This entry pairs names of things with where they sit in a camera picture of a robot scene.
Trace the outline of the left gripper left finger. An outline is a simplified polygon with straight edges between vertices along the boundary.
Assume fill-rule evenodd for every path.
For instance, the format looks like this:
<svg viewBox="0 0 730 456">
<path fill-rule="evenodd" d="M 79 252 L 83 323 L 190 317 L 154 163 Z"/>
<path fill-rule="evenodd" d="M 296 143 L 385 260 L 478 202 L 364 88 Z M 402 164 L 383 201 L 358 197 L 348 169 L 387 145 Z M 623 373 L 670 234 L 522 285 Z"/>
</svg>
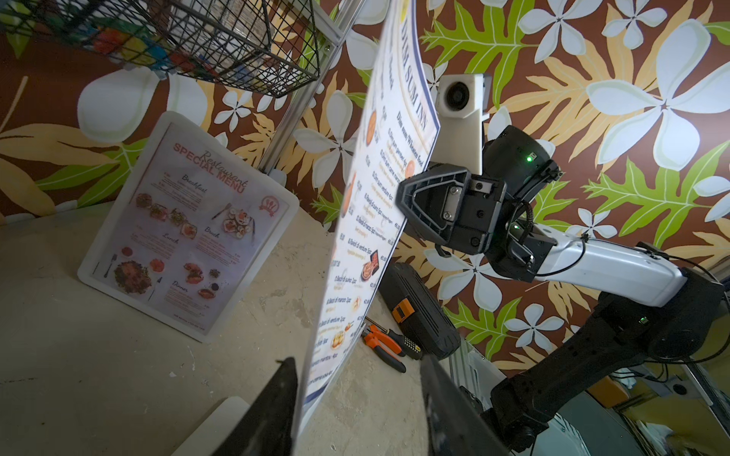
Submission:
<svg viewBox="0 0 730 456">
<path fill-rule="evenodd" d="M 298 372 L 294 357 L 278 363 L 279 368 L 272 378 L 213 455 L 292 454 Z"/>
</svg>

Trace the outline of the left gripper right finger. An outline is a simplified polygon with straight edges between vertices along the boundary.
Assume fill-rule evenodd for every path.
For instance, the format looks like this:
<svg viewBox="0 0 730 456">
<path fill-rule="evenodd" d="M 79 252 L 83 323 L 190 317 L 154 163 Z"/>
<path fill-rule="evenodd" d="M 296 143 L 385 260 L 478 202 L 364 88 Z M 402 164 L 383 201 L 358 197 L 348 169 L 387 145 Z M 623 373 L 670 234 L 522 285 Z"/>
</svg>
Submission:
<svg viewBox="0 0 730 456">
<path fill-rule="evenodd" d="M 420 363 L 428 455 L 510 455 L 433 355 Z"/>
</svg>

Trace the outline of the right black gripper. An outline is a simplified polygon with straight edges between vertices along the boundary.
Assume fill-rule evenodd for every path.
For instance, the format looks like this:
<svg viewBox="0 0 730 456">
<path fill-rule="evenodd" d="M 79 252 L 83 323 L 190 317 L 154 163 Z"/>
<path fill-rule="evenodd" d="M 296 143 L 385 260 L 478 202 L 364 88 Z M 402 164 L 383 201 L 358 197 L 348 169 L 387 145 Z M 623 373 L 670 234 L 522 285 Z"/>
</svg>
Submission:
<svg viewBox="0 0 730 456">
<path fill-rule="evenodd" d="M 401 182 L 395 205 L 420 239 L 468 255 L 487 252 L 507 186 L 456 165 L 436 165 Z"/>
</svg>

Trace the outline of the blue bordered menu sheet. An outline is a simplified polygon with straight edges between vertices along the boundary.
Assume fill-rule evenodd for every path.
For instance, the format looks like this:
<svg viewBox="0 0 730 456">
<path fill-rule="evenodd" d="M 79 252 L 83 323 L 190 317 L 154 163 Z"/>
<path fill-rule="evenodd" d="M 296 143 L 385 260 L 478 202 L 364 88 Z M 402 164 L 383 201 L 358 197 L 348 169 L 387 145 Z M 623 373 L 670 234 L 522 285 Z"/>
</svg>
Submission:
<svg viewBox="0 0 730 456">
<path fill-rule="evenodd" d="M 363 105 L 316 332 L 304 361 L 295 436 L 359 341 L 406 223 L 395 202 L 398 186 L 425 170 L 439 129 L 418 47 L 416 2 L 394 1 Z"/>
</svg>

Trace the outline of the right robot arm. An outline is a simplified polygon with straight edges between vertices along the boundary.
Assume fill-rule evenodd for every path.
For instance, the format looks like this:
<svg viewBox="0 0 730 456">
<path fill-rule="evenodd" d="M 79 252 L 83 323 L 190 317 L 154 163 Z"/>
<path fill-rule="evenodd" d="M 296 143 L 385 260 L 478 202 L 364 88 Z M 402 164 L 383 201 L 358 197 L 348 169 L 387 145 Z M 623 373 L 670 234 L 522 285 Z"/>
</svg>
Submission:
<svg viewBox="0 0 730 456">
<path fill-rule="evenodd" d="M 724 285 L 642 242 L 626 247 L 534 220 L 532 201 L 562 171 L 532 137 L 507 127 L 477 148 L 477 171 L 437 163 L 397 188 L 395 203 L 437 254 L 481 254 L 505 279 L 552 279 L 598 292 L 585 324 L 533 368 L 497 384 L 480 424 L 509 451 L 531 448 L 558 410 L 622 368 L 690 364 Z"/>
</svg>

